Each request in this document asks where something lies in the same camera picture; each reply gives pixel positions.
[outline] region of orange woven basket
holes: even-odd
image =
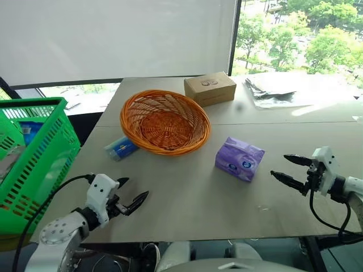
[[[125,135],[156,154],[178,156],[201,147],[210,122],[192,99],[174,92],[147,90],[129,98],[120,113]]]

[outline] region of gray tabletop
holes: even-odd
[[[362,134],[361,124],[356,122],[213,125],[207,143],[191,154],[167,157],[138,150],[115,162],[108,158],[103,147],[120,138],[121,129],[96,127],[68,178],[90,172],[105,173],[113,179],[130,177],[118,192],[124,204],[139,193],[150,191],[134,214],[112,219],[106,228],[92,232],[87,242],[326,235],[335,231],[314,218],[308,198],[273,179],[269,171],[286,172],[305,181],[306,168],[289,163],[282,154],[311,156],[315,148],[329,145],[340,163],[340,174],[360,177]],[[266,150],[251,183],[214,167],[216,152],[228,136]],[[49,221],[83,207],[88,186],[80,180],[60,191],[32,239],[37,239],[39,230]],[[316,194],[315,208],[332,224],[341,225],[344,220],[344,205],[328,197]],[[359,230],[355,215],[348,229]]]
[[[304,122],[354,122],[352,116],[363,116],[360,102],[351,98],[340,103],[292,108],[261,109],[252,101],[244,86],[245,76],[235,76],[235,99],[205,107],[211,124],[274,124]],[[132,95],[148,89],[162,89],[184,94],[184,78],[126,78],[101,116],[97,126],[119,126],[120,111]]]

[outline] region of blue package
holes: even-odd
[[[127,137],[122,137],[104,148],[113,160],[120,160],[138,149]]]
[[[35,135],[40,130],[43,123],[33,121],[19,121],[20,127],[22,128],[25,145],[28,146],[34,139]]]

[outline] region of purple package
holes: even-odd
[[[264,154],[256,146],[228,137],[216,154],[216,167],[251,182]]]

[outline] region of small brown box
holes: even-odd
[[[201,107],[234,99],[236,83],[226,73],[218,72],[184,80],[185,95]]]

